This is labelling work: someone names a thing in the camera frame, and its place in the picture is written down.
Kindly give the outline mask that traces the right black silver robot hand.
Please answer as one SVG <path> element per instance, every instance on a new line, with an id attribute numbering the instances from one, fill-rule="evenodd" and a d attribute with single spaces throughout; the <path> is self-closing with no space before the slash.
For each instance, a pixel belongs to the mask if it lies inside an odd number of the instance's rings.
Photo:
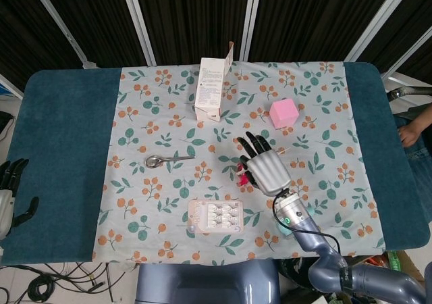
<path id="1" fill-rule="evenodd" d="M 247 156 L 240 156 L 240 163 L 249 182 L 268 197 L 276 197 L 288 191 L 291 177 L 277 152 L 261 135 L 246 132 L 247 139 L 238 137 Z"/>

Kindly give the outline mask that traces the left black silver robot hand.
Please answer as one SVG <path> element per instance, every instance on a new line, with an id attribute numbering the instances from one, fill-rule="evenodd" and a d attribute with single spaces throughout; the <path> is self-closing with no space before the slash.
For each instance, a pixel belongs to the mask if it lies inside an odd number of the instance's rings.
<path id="1" fill-rule="evenodd" d="M 30 220 L 36 213 L 39 197 L 31 199 L 29 208 L 15 216 L 14 205 L 20 185 L 20 179 L 29 159 L 19 159 L 15 162 L 6 161 L 1 164 L 1 240 L 10 234 L 13 228 Z"/>

